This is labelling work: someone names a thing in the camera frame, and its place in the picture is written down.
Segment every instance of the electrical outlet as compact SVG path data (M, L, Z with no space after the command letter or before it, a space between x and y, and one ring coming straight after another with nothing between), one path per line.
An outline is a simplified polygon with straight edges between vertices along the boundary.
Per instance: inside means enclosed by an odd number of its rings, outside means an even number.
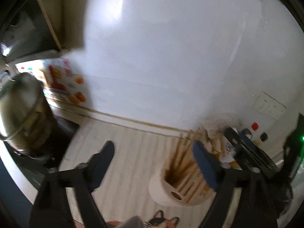
M268 116L271 116L272 118L276 118L277 109L279 108L281 104L275 100L270 104L270 106L263 111L263 114L266 114Z
M273 103L274 99L266 93L262 93L253 105L253 109L259 113L265 113L267 108Z
M286 111L286 107L281 105L280 103L278 103L278 107L277 109L275 110L275 112L273 113L273 118L275 119L279 119L283 114L284 112Z
M286 107L266 93L262 93L254 103L253 109L274 119L279 119L285 112Z

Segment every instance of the light wood floor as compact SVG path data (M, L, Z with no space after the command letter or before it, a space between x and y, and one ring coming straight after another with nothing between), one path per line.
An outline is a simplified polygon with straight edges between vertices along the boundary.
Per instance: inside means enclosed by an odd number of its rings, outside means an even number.
M154 202L148 191L150 177L168 157L174 139L84 118L60 170L72 169L81 162L87 162L107 140L112 140L116 147L115 156L100 188L93 192L104 219L124 221L139 215L149 220L157 210L162 209L166 218L180 217L178 227L196 228L213 197L199 206L169 208ZM67 193L74 219L82 222L71 189Z

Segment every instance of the cat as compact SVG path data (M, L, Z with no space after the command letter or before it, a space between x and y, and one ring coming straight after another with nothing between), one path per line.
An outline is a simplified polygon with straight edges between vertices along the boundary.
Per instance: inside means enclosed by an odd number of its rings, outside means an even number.
M176 228L179 223L178 217L173 217L172 219L166 219L164 217L164 212L158 210L152 219L145 222L145 227L157 227L157 228Z

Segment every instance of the white wall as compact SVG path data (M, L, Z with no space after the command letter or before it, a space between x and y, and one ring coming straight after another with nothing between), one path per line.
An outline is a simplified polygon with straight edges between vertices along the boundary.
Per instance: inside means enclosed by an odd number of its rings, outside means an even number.
M303 89L304 36L279 0L65 0L73 72L87 107L177 128L251 109L266 92L286 107Z

